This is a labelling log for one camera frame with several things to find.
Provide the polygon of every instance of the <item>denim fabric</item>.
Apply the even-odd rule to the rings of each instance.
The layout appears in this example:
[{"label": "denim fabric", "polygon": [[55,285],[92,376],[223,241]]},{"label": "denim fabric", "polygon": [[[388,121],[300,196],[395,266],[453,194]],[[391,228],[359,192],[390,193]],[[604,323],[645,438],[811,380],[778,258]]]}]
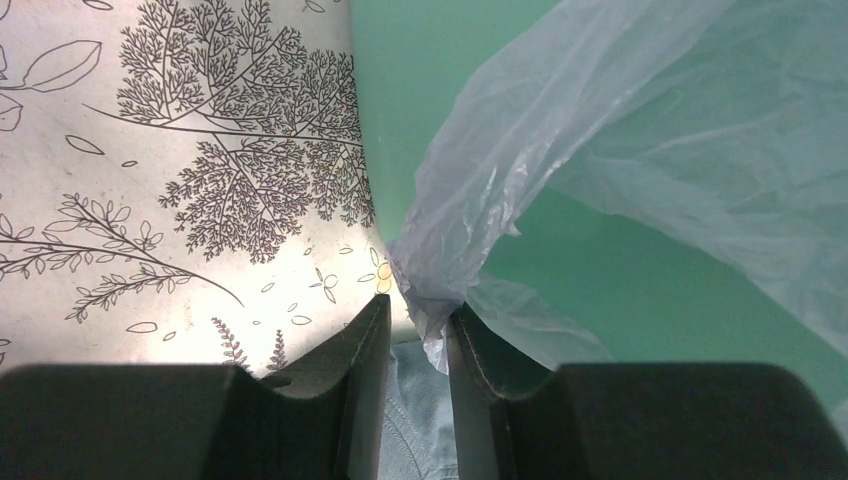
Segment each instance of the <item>denim fabric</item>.
[{"label": "denim fabric", "polygon": [[378,478],[459,478],[449,380],[427,361],[421,342],[392,346]]}]

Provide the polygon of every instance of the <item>green cutting board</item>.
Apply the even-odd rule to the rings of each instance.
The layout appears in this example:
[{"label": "green cutting board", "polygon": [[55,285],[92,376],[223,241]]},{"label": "green cutting board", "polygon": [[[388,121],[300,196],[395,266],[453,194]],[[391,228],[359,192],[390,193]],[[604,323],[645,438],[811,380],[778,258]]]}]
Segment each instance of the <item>green cutting board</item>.
[{"label": "green cutting board", "polygon": [[[476,68],[554,0],[352,3],[357,89],[380,232],[397,238],[427,145]],[[544,190],[485,270],[535,288],[621,361],[783,365],[831,408],[848,361],[739,272],[628,219]]]}]

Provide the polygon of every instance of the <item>floral tablecloth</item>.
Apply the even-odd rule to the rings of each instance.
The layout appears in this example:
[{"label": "floral tablecloth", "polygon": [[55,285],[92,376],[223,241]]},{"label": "floral tablecloth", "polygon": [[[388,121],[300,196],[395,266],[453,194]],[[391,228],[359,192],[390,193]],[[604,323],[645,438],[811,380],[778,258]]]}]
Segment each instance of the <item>floral tablecloth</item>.
[{"label": "floral tablecloth", "polygon": [[347,1],[0,0],[0,373],[263,375],[396,292],[351,50]]}]

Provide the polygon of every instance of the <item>green mat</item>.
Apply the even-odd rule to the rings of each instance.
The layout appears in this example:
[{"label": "green mat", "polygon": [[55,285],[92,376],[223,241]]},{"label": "green mat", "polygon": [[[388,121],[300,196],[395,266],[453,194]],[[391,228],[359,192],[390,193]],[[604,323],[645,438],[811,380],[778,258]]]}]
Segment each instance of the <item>green mat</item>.
[{"label": "green mat", "polygon": [[[360,114],[384,240],[398,236],[415,170],[466,79],[555,3],[352,2]],[[517,227],[522,236],[499,241],[484,270],[535,288],[618,360],[763,361],[801,375],[827,408],[848,397],[844,357],[703,252],[549,189]]]}]

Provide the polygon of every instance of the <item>crumpled plastic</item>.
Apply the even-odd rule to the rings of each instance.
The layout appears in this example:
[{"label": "crumpled plastic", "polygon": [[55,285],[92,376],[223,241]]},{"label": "crumpled plastic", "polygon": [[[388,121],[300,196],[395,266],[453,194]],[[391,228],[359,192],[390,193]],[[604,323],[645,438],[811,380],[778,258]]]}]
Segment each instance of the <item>crumpled plastic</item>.
[{"label": "crumpled plastic", "polygon": [[[733,265],[848,355],[846,21],[838,0],[565,0],[486,62],[389,247],[430,362],[447,371],[450,313],[546,185]],[[501,287],[472,306],[527,295]],[[592,347],[577,357],[607,355],[544,312],[500,320],[568,325]]]}]

